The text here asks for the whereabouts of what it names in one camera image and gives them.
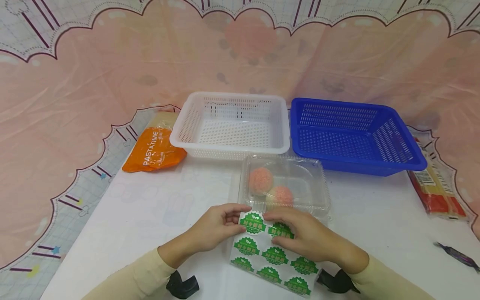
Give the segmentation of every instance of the beige sleeve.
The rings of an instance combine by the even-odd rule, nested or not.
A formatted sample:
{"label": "beige sleeve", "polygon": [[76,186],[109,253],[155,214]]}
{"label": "beige sleeve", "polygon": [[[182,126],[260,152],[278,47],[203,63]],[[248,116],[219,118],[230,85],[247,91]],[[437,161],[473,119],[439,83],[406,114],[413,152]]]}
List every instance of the beige sleeve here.
{"label": "beige sleeve", "polygon": [[84,300],[162,299],[175,269],[168,266],[155,249],[110,275],[90,291]]}
{"label": "beige sleeve", "polygon": [[370,262],[365,270],[348,276],[363,299],[434,300],[421,288],[395,273],[373,256],[370,256]]}

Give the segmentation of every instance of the pink backdrop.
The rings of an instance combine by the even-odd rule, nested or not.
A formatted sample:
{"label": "pink backdrop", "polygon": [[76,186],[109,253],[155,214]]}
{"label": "pink backdrop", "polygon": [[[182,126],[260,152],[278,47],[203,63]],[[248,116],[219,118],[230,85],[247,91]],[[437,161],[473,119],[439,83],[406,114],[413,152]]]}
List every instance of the pink backdrop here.
{"label": "pink backdrop", "polygon": [[[274,27],[258,9],[202,18],[187,2],[153,1],[143,16],[106,10],[92,30],[67,31],[56,58],[0,52],[2,270],[35,250],[54,215],[50,199],[104,155],[112,124],[129,123],[140,108],[181,107],[201,90],[391,106],[439,137],[457,195],[480,213],[477,32],[451,35],[444,14],[427,10],[388,26],[354,16],[293,34]],[[472,229],[480,237],[473,219]]]}

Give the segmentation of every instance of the green label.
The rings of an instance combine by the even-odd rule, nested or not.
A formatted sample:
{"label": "green label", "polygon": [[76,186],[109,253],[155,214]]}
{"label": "green label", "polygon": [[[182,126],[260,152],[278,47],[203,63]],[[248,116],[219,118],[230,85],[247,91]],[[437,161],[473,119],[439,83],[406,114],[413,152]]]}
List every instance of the green label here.
{"label": "green label", "polygon": [[267,225],[264,224],[262,217],[256,213],[246,214],[240,221],[241,225],[247,228],[247,232],[251,234],[258,234],[260,231],[265,231]]}
{"label": "green label", "polygon": [[249,271],[249,272],[254,271],[254,269],[252,268],[252,264],[246,258],[237,257],[236,259],[231,260],[230,262],[232,264],[236,265],[237,267],[239,267],[240,269],[243,269],[243,270],[246,270],[246,271]]}
{"label": "green label", "polygon": [[277,222],[273,224],[271,227],[269,227],[268,233],[273,236],[278,235],[278,236],[290,238],[290,239],[294,237],[292,231],[290,230],[290,227],[280,222]]}
{"label": "green label", "polygon": [[296,261],[292,261],[290,265],[293,266],[295,270],[297,270],[297,272],[299,272],[300,274],[309,275],[313,273],[318,273],[318,269],[315,263],[311,260],[306,259],[303,256],[297,258]]}
{"label": "green label", "polygon": [[280,275],[278,274],[278,271],[272,267],[265,267],[262,270],[257,271],[257,274],[261,278],[266,279],[270,282],[278,283],[278,284],[282,283],[282,280],[280,279]]}
{"label": "green label", "polygon": [[270,247],[262,256],[271,264],[288,264],[287,255],[279,247]]}
{"label": "green label", "polygon": [[300,277],[293,277],[289,281],[286,281],[284,285],[294,293],[299,295],[310,295],[312,291],[308,289],[308,284]]}
{"label": "green label", "polygon": [[240,253],[245,255],[260,254],[260,250],[257,248],[257,243],[251,238],[242,238],[238,242],[233,243],[233,247],[237,248]]}

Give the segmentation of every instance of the pink sphere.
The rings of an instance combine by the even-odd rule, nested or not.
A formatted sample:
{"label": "pink sphere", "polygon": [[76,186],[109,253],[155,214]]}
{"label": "pink sphere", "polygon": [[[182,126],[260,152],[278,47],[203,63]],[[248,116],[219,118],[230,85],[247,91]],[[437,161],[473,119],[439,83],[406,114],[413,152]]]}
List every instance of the pink sphere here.
{"label": "pink sphere", "polygon": [[278,203],[282,204],[282,206],[293,205],[293,194],[288,187],[279,185],[268,192],[266,200],[268,204]]}
{"label": "pink sphere", "polygon": [[250,192],[254,195],[264,195],[273,186],[273,175],[267,168],[258,168],[250,172],[248,179]]}

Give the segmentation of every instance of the white table surface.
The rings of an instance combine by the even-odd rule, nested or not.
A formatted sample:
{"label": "white table surface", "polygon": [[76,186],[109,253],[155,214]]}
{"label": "white table surface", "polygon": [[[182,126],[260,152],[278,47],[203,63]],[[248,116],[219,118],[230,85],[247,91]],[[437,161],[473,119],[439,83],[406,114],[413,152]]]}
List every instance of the white table surface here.
{"label": "white table surface", "polygon": [[[464,222],[428,217],[406,172],[386,178],[333,171],[326,176],[334,231],[437,300],[478,299],[480,275],[432,243],[452,246],[480,263],[480,242]],[[236,202],[239,181],[238,163],[191,157],[169,170],[119,171],[42,299],[80,299],[110,274],[188,229],[211,205]],[[227,240],[180,267],[184,280],[196,275],[200,285],[189,299],[302,299],[231,266],[231,244]],[[311,299],[357,296],[332,294],[316,284]]]}

